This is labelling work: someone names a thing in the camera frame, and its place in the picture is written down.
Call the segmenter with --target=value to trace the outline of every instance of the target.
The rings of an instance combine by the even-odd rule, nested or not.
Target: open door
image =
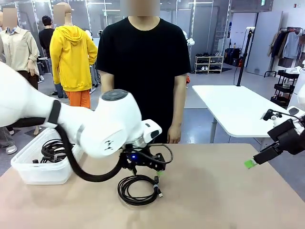
[[[248,73],[263,76],[269,70],[271,55],[268,56],[267,53],[275,34],[280,30],[282,15],[282,11],[258,14],[253,44],[246,69]]]

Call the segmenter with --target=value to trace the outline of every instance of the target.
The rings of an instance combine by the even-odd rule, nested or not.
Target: black hair
[[[43,16],[42,17],[42,23],[44,26],[47,26],[47,25],[51,25],[52,24],[52,19],[49,17],[49,16]]]

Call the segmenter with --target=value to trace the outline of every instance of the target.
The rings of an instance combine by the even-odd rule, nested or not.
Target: hoodie hood
[[[77,45],[82,40],[83,30],[77,26],[63,25],[56,28],[72,44]]]

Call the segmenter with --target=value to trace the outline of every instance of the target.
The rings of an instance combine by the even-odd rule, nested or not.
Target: orange pants
[[[70,106],[82,106],[90,109],[90,93],[89,90],[81,92],[66,92]]]

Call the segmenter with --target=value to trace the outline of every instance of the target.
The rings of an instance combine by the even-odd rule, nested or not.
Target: black pole
[[[240,87],[240,81],[242,80],[243,71],[244,71],[244,63],[246,61],[246,57],[247,57],[247,54],[248,54],[247,52],[248,52],[251,36],[252,36],[252,30],[249,31],[246,48],[244,50],[244,59],[242,60],[242,66],[240,68],[239,77],[238,77],[238,81],[237,81],[237,85],[236,85],[238,87]]]

